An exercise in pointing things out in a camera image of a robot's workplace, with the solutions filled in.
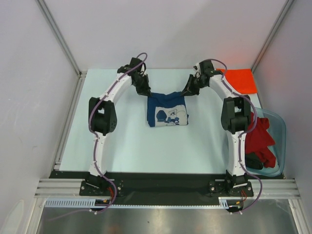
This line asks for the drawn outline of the blue t shirt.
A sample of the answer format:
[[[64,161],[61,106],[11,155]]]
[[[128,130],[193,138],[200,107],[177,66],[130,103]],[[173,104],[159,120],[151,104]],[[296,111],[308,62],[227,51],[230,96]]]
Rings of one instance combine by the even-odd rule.
[[[147,123],[150,127],[186,126],[188,117],[181,92],[152,93],[147,98]]]

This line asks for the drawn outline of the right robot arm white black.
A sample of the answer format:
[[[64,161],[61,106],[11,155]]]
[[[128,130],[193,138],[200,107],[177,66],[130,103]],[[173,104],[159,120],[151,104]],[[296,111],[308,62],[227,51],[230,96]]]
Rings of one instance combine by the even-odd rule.
[[[227,66],[217,59],[206,59],[194,66],[182,96],[199,95],[202,88],[210,87],[223,101],[221,126],[226,131],[229,145],[229,163],[224,188],[229,195],[237,195],[248,185],[245,166],[245,139],[252,123],[252,103],[247,95],[239,93],[226,79]]]

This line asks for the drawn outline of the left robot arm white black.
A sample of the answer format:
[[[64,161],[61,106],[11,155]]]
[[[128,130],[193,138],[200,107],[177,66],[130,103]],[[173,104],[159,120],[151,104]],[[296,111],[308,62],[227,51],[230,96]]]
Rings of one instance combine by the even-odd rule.
[[[88,128],[94,134],[94,149],[88,183],[97,195],[102,195],[107,190],[111,196],[116,194],[113,181],[105,176],[107,170],[102,166],[103,151],[108,137],[116,129],[116,104],[123,93],[134,86],[138,95],[150,97],[152,94],[146,73],[146,59],[146,53],[131,58],[129,64],[118,68],[113,83],[101,96],[89,99]]]

